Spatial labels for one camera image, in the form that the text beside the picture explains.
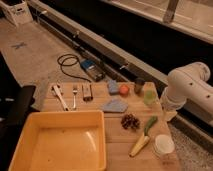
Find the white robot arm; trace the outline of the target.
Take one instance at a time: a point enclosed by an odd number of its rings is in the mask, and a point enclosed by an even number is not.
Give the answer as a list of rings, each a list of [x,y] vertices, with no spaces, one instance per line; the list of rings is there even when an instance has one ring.
[[[194,62],[170,71],[168,85],[160,97],[164,120],[171,121],[187,100],[191,100],[212,115],[208,124],[213,126],[213,87],[207,83],[210,76],[210,69],[203,62]]]

